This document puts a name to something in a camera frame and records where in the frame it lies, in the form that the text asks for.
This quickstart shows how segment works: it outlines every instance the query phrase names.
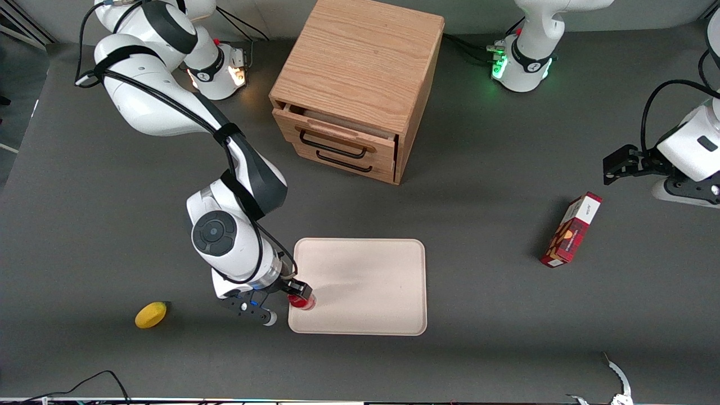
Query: white label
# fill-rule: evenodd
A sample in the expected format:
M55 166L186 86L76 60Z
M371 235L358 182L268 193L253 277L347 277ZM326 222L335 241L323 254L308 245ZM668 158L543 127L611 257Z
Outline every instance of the white label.
M590 222L595 217L595 213L598 212L599 207L600 207L600 203L597 200L593 200L590 197L583 198L582 204L580 205L580 209L578 210L577 215L576 215L577 219L590 225Z
M563 223L566 223L573 218L577 218L582 222L590 225L590 222L593 220L595 213L598 212L599 207L600 202L588 196L584 196L580 199L580 201L571 205L567 209L567 211L565 212L565 216L562 218L562 221L560 221L560 224L562 225Z
M566 223L571 218L574 218L577 214L578 210L580 209L580 205L582 204L582 200L576 202L575 204L568 207L567 211L565 211L565 216L562 217L562 221L560 221L560 224Z

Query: yellow lemon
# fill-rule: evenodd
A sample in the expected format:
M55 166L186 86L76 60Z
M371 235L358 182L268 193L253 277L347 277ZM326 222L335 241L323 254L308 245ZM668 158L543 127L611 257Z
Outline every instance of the yellow lemon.
M163 302L149 303L135 316L135 325L140 329L152 328L165 318L168 306Z

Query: drawer handle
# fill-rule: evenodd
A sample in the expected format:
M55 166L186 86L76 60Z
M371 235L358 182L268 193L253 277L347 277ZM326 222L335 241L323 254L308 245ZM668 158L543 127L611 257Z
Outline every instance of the drawer handle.
M372 170L372 166L367 167L367 168L360 167L360 166L355 166L353 164L345 163L344 161L339 161L339 160L335 160L332 158L328 158L327 156L321 155L320 151L315 151L315 155L320 160L329 161L330 163L334 163L334 164L339 164L340 166L347 167L348 169L357 170L358 172L369 173Z
M327 146L327 145L323 145L321 143L309 141L309 140L305 139L305 130L300 130L300 142L304 143L305 145L312 146L313 148L323 149L324 151L337 153L338 155L346 156L346 157L353 158L353 159L362 159L363 156L365 156L365 152L367 152L367 148L365 148L365 147L362 148L362 152L355 154L355 153L345 152L342 149L337 149L332 146Z

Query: wooden tray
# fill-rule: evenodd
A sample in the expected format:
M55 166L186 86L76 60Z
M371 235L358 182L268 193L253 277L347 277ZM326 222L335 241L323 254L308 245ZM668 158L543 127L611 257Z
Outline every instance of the wooden tray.
M418 336L427 327L425 247L415 239L301 239L298 279L315 307L290 306L297 333Z

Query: green light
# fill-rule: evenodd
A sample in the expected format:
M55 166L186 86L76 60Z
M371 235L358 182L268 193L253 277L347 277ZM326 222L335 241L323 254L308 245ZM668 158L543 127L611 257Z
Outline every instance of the green light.
M542 74L542 78L545 79L547 77L547 72L550 71L550 65L552 64L552 58L550 58L549 61L547 61L547 67L545 68L545 73Z
M499 61L496 61L495 65L492 67L492 77L495 77L496 79L503 77L503 72L505 72L505 66L507 65L508 57L503 55L503 57L500 58Z

